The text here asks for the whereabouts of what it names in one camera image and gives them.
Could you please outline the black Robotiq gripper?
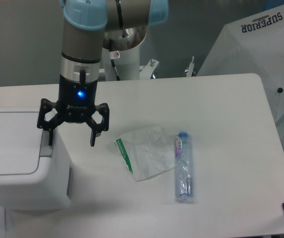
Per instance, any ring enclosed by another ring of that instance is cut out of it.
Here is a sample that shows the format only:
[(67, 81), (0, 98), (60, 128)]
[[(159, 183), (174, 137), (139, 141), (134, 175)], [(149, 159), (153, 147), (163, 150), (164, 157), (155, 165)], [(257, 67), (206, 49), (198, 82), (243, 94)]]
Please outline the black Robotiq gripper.
[[(49, 132), (49, 146), (53, 145), (54, 129), (63, 122), (86, 123), (91, 128), (90, 146), (94, 147), (96, 137), (102, 131), (108, 131), (110, 122), (110, 109), (107, 103), (95, 105), (97, 80), (80, 84), (69, 80), (62, 75), (59, 79), (58, 100), (56, 103), (42, 98), (37, 128)], [(46, 114), (56, 111), (55, 115), (46, 120)], [(98, 112), (102, 117), (96, 123), (92, 115)]]

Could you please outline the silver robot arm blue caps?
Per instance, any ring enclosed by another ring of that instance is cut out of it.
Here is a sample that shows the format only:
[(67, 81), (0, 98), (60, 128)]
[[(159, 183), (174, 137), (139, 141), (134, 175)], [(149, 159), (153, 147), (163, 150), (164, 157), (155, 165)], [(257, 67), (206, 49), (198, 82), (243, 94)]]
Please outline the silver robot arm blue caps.
[(166, 0), (63, 0), (64, 26), (58, 99), (42, 99), (37, 127), (52, 145), (55, 129), (64, 122), (86, 123), (90, 144), (109, 129), (107, 103), (95, 104), (102, 49), (106, 34), (163, 23)]

